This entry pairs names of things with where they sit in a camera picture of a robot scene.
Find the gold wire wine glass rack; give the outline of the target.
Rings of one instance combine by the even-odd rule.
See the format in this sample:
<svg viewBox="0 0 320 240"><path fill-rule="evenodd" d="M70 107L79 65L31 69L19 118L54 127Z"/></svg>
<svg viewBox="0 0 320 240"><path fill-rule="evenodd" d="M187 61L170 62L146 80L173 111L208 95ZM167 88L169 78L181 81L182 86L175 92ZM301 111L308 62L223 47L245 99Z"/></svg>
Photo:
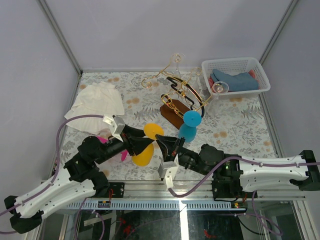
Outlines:
<svg viewBox="0 0 320 240"><path fill-rule="evenodd" d="M163 105L160 107L161 115L171 123L176 129L179 129L184 123L183 116L187 111L196 111L201 115L205 115L205 106L209 103L209 99L204 99L198 94L195 87L191 85L193 77L202 75L200 67L193 68L187 79L175 77L174 72L176 64L169 59L166 67L161 69L157 74L144 78L141 85L148 89L152 86L152 80L160 76L166 77L170 82L170 89L168 92L161 95Z"/></svg>

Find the blue plastic wine glass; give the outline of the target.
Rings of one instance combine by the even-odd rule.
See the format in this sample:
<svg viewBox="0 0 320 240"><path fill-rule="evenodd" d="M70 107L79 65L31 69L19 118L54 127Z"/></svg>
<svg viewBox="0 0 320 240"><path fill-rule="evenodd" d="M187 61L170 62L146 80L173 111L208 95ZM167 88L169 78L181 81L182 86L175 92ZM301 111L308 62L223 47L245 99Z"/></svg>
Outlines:
<svg viewBox="0 0 320 240"><path fill-rule="evenodd" d="M197 127L201 124L202 117L195 110L189 110L183 115L183 124L178 131L178 138L184 138L185 142L190 143L196 138Z"/></svg>

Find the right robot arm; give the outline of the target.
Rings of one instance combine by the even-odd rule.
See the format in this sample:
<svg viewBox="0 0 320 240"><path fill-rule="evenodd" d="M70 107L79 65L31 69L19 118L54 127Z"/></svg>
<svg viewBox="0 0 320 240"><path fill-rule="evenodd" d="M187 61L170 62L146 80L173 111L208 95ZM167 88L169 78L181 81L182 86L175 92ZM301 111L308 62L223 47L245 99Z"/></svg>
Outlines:
<svg viewBox="0 0 320 240"><path fill-rule="evenodd" d="M208 178L212 178L215 200L256 197L258 190L297 186L300 191L319 191L320 171L313 151L303 150L296 156L284 158L256 158L228 154L203 144L200 152L184 147L185 139L157 134L156 142L163 161L158 172L170 194L184 198L195 192ZM203 175L186 193L174 191L173 180L179 167Z"/></svg>

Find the pink plastic wine glass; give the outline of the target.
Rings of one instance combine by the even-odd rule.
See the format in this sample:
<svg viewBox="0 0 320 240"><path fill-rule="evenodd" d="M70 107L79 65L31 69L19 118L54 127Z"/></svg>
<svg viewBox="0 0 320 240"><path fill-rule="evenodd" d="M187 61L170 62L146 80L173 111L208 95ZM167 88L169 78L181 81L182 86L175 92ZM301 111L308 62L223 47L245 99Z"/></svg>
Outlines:
<svg viewBox="0 0 320 240"><path fill-rule="evenodd" d="M97 138L99 139L99 141L100 141L102 144L105 144L105 143L108 143L108 142L109 142L108 139L103 138L103 137L101 137L101 136L97 136ZM120 154L121 154L120 160L121 160L122 162L124 162L124 161L126 160L128 154L129 154L129 152L128 152L127 150L124 150L124 151L122 151Z"/></svg>

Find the ribbed clear wine glass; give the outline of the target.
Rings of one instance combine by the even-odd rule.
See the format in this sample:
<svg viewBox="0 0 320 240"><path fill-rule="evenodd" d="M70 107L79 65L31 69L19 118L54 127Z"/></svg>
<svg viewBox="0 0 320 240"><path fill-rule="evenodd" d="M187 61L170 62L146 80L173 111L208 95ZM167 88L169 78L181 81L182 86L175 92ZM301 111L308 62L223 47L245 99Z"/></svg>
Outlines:
<svg viewBox="0 0 320 240"><path fill-rule="evenodd" d="M179 66L180 66L180 63L185 59L185 55L183 53L174 53L172 56L171 56L171 61L173 63L175 63L175 71L174 71L174 76L177 77L177 78L181 78L181 73L180 73L180 69L179 69Z"/></svg>

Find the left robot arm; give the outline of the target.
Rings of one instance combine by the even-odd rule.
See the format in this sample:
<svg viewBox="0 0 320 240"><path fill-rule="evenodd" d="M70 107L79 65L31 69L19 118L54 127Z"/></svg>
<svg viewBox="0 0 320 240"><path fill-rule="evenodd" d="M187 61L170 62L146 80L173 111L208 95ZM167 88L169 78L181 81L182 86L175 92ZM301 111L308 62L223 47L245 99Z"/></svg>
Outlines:
<svg viewBox="0 0 320 240"><path fill-rule="evenodd" d="M24 195L5 198L12 229L19 234L27 233L68 204L90 197L105 197L110 183L98 166L123 151L137 156L155 140L154 135L147 136L143 130L127 125L120 137L112 137L105 143L96 136L86 137L76 155L58 167L50 179Z"/></svg>

